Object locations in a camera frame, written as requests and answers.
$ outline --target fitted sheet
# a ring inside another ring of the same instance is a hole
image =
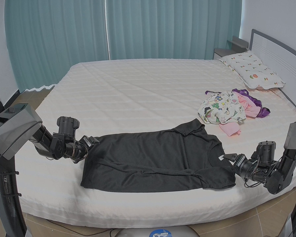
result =
[[[59,116],[80,121],[76,138],[125,132],[170,129],[199,118],[197,110],[206,90],[243,89],[240,78],[218,60],[133,59],[79,63],[43,100],[36,112],[43,124],[58,132]],[[276,141],[275,160],[283,153],[289,124],[296,109],[279,89],[249,90],[271,114],[248,118],[242,133],[228,137],[216,124],[208,134],[222,142],[226,154],[250,157],[257,144]],[[236,186],[226,190],[195,189],[178,192],[118,193],[80,186],[84,161],[47,160],[31,142],[16,154],[17,184],[26,213],[89,227],[162,227],[221,220],[240,214],[277,195],[262,185],[245,188],[236,175]]]

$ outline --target gray headboard trim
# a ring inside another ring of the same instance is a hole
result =
[[[296,50],[292,49],[291,47],[289,47],[288,45],[280,42],[279,40],[267,35],[267,34],[264,34],[260,31],[257,31],[256,29],[252,29],[252,32],[251,32],[251,40],[250,40],[250,46],[249,46],[249,49],[252,50],[252,43],[253,43],[253,36],[254,34],[257,34],[257,35],[260,35],[261,37],[264,37],[272,42],[274,42],[275,44],[281,46],[282,48],[286,49],[287,51],[289,51],[290,53],[292,53],[293,55],[296,56]],[[282,93],[286,96],[286,98],[296,107],[296,104],[294,104],[294,102],[283,92],[282,89],[280,89],[282,91]]]

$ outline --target pink cloth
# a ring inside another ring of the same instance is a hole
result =
[[[225,123],[225,124],[219,124],[219,127],[229,137],[231,135],[233,135],[234,133],[237,133],[238,135],[241,133],[240,125],[237,122],[230,122],[230,123]]]
[[[234,92],[237,95],[239,103],[245,110],[246,116],[255,118],[260,110],[261,107],[256,106],[248,97],[239,94],[238,92]]]

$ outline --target white bed sheet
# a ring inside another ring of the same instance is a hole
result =
[[[134,59],[79,63],[38,107],[37,113],[50,132],[58,132],[59,116],[80,121],[76,138],[121,132],[169,129],[197,116],[205,91],[245,86],[218,60]],[[225,153],[250,157],[257,144],[276,141],[275,159],[283,153],[289,124],[296,109],[278,90],[250,90],[271,110],[265,118],[247,119],[239,136],[228,137],[218,125],[206,125]],[[47,160],[31,142],[16,155],[20,202],[26,213],[73,225],[90,227],[162,227],[221,220],[247,211],[277,195],[263,186],[226,190],[196,189],[161,193],[114,193],[80,186],[83,161]]]

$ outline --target headboard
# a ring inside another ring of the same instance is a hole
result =
[[[286,82],[280,90],[296,106],[296,50],[255,29],[249,49]]]

